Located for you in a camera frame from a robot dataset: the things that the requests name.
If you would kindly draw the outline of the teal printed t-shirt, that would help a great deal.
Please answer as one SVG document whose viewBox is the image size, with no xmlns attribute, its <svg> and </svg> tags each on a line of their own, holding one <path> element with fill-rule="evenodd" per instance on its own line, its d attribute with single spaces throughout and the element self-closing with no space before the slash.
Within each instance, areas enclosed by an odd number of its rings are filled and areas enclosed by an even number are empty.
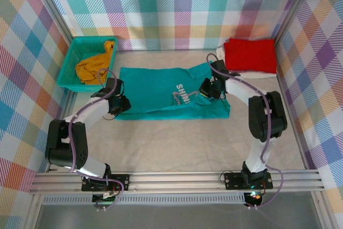
<svg viewBox="0 0 343 229">
<path fill-rule="evenodd" d="M 120 70 L 124 95 L 131 108 L 118 120 L 195 120 L 227 119 L 230 104 L 226 99 L 209 99 L 199 93 L 211 77 L 207 63 L 171 69 L 126 68 Z"/>
</svg>

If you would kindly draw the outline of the mustard yellow t-shirt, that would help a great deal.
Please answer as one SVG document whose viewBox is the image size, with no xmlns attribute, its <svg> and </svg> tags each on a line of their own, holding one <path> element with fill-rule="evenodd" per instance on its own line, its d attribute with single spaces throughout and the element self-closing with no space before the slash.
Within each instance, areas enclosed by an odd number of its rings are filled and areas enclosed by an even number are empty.
<svg viewBox="0 0 343 229">
<path fill-rule="evenodd" d="M 85 85 L 104 84 L 115 47 L 114 41 L 104 43 L 104 53 L 82 60 L 76 65 L 76 74 Z"/>
</svg>

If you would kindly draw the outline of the white folded t-shirt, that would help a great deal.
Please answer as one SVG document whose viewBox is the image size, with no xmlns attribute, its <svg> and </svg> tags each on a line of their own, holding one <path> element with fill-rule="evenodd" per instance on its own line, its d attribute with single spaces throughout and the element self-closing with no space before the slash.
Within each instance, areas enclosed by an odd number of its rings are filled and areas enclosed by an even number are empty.
<svg viewBox="0 0 343 229">
<path fill-rule="evenodd" d="M 219 60 L 225 61 L 225 49 L 222 46 L 218 47 L 215 51 L 216 56 Z M 266 79 L 266 78 L 274 78 L 277 76 L 276 73 L 266 73 L 260 71 L 237 71 L 241 77 L 245 79 Z"/>
</svg>

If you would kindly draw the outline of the red folded t-shirt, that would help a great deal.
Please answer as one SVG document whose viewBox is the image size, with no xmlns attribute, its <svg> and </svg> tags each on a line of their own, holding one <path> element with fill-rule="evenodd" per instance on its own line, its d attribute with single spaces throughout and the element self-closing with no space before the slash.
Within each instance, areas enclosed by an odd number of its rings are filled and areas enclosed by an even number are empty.
<svg viewBox="0 0 343 229">
<path fill-rule="evenodd" d="M 277 73 L 273 39 L 243 40 L 231 38 L 223 44 L 229 71 Z"/>
</svg>

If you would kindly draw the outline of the teal plastic basket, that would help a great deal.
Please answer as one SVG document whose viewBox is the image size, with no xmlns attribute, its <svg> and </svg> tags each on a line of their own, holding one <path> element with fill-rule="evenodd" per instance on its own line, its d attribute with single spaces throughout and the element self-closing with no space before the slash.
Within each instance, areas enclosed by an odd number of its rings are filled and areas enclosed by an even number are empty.
<svg viewBox="0 0 343 229">
<path fill-rule="evenodd" d="M 115 47 L 109 70 L 113 68 L 117 50 L 117 38 L 114 36 L 80 36 L 72 40 L 62 68 L 59 72 L 57 85 L 73 92 L 96 92 L 102 84 L 85 85 L 76 74 L 76 65 L 89 57 L 104 53 L 104 43 L 114 41 Z"/>
</svg>

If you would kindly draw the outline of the green left controller board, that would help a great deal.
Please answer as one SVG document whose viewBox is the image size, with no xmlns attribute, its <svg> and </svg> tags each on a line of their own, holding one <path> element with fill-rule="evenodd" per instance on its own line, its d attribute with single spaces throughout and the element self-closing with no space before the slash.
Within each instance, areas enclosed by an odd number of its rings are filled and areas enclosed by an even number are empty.
<svg viewBox="0 0 343 229">
<path fill-rule="evenodd" d="M 92 194 L 92 202 L 95 204 L 99 203 L 112 203 L 116 200 L 116 197 L 121 193 L 121 191 L 107 191 L 104 193 L 94 192 Z"/>
</svg>

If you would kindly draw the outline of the black right controller board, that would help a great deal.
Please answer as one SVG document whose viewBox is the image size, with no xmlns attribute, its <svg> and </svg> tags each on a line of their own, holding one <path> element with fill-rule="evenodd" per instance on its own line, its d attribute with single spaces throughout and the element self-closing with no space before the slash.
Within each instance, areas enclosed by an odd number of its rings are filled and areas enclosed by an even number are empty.
<svg viewBox="0 0 343 229">
<path fill-rule="evenodd" d="M 245 206 L 251 207 L 251 206 L 259 206 L 262 203 L 264 193 L 257 193 L 255 191 L 252 191 L 250 193 L 244 193 L 244 200 L 245 200 Z"/>
</svg>

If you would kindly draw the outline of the long aluminium base rail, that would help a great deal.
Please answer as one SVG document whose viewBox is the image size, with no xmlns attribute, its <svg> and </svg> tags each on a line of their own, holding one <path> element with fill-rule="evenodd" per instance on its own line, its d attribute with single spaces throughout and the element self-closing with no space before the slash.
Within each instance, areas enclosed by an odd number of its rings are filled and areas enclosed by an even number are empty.
<svg viewBox="0 0 343 229">
<path fill-rule="evenodd" d="M 225 192 L 300 192 L 322 191 L 324 185 L 317 170 L 285 170 L 270 172 L 268 188 L 255 190 L 226 189 L 224 174 L 228 172 L 124 172 L 130 176 L 126 194 L 195 194 Z M 38 173 L 31 194 L 94 193 L 81 191 L 82 178 L 73 173 Z"/>
</svg>

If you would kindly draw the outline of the aluminium left frame post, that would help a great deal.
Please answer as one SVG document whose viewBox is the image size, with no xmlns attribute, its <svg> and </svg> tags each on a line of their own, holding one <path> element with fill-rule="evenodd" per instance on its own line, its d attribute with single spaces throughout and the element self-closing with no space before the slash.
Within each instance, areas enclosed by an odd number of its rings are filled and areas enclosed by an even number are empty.
<svg viewBox="0 0 343 229">
<path fill-rule="evenodd" d="M 53 21 L 55 22 L 56 26 L 60 30 L 63 38 L 66 40 L 67 45 L 69 46 L 73 37 L 55 1 L 54 0 L 42 0 L 42 1 L 47 11 L 51 15 Z"/>
</svg>

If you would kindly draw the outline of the aluminium frame post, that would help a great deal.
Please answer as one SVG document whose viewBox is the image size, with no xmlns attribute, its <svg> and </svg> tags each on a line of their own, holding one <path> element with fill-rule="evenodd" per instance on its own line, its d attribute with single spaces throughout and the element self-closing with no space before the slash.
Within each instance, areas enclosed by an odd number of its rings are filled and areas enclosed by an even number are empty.
<svg viewBox="0 0 343 229">
<path fill-rule="evenodd" d="M 60 30 L 63 38 L 66 40 L 67 45 L 69 46 L 73 37 L 55 1 L 54 0 L 42 0 L 42 1 L 47 11 L 51 15 L 53 21 L 55 22 L 56 26 Z"/>
<path fill-rule="evenodd" d="M 286 11 L 284 11 L 285 14 L 281 16 L 281 22 L 276 25 L 273 32 L 275 47 L 281 44 L 281 40 L 285 37 L 286 31 L 289 29 L 304 1 L 305 0 L 287 0 L 287 3 L 285 4 Z"/>
</svg>

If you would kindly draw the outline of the aluminium right frame post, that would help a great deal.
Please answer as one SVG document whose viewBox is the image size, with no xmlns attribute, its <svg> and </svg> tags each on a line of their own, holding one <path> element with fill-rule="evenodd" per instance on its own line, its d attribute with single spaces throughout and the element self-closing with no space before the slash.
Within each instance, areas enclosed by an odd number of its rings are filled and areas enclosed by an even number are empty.
<svg viewBox="0 0 343 229">
<path fill-rule="evenodd" d="M 287 0 L 287 3 L 285 4 L 286 11 L 284 11 L 285 14 L 281 16 L 281 22 L 276 25 L 273 32 L 275 47 L 281 44 L 281 40 L 285 37 L 286 31 L 289 29 L 304 1 L 305 0 Z"/>
</svg>

